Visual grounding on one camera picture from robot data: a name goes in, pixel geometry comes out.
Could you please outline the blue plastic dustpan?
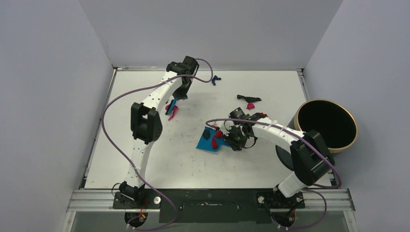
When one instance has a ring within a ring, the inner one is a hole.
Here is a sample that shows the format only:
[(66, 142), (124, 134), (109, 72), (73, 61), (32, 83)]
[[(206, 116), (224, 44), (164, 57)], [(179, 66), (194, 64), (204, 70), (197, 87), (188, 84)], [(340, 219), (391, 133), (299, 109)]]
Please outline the blue plastic dustpan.
[(196, 148), (207, 152), (218, 152), (223, 146), (231, 147), (224, 141), (224, 133), (211, 127), (205, 127)]

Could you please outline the small black paper scrap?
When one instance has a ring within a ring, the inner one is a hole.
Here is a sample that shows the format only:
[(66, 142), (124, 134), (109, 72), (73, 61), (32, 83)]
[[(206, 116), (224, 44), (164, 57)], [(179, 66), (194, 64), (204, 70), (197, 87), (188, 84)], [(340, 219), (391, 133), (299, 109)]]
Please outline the small black paper scrap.
[(211, 137), (210, 130), (204, 129), (203, 134), (202, 134), (202, 137), (203, 137), (205, 140), (208, 140), (208, 139)]

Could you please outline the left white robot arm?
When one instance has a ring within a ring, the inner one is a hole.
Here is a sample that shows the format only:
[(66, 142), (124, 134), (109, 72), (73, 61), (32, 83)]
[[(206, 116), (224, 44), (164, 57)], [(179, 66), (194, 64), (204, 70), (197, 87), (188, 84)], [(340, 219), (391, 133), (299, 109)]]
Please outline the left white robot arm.
[(126, 203), (132, 208), (138, 208), (146, 202), (143, 179), (150, 151), (162, 133), (161, 110), (170, 97), (183, 98), (187, 95), (192, 77), (198, 69), (198, 61), (189, 56), (182, 62), (169, 63), (152, 92), (143, 101), (131, 106), (132, 163), (119, 191), (125, 195)]

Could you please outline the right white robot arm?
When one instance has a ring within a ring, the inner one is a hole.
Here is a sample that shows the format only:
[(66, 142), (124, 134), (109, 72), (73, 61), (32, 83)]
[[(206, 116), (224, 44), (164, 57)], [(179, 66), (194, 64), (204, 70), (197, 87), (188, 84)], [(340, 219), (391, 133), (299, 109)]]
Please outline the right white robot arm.
[(313, 186), (334, 167), (334, 159), (323, 137), (314, 130), (297, 131), (261, 113), (245, 114), (241, 108), (231, 111), (229, 119), (234, 124), (223, 139), (234, 151), (242, 150), (247, 140), (254, 138), (272, 142), (289, 156), (292, 173), (274, 187), (273, 200), (279, 207), (286, 207), (295, 194)]

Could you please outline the blue hand brush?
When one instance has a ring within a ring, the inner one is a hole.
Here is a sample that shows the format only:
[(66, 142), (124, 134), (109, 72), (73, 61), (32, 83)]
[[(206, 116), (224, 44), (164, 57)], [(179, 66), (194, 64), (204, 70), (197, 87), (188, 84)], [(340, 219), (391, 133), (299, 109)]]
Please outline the blue hand brush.
[(172, 108), (174, 105), (176, 105), (177, 101), (178, 101), (178, 99), (173, 99), (173, 100), (171, 100), (171, 102), (170, 102), (171, 108)]

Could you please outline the red paper scrap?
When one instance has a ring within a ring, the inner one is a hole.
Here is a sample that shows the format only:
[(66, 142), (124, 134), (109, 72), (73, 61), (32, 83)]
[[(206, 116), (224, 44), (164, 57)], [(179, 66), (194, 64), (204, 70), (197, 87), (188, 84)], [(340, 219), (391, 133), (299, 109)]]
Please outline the red paper scrap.
[(223, 137), (223, 132), (220, 131), (220, 130), (218, 130), (214, 135), (214, 138), (216, 138), (216, 139), (220, 139), (222, 137)]

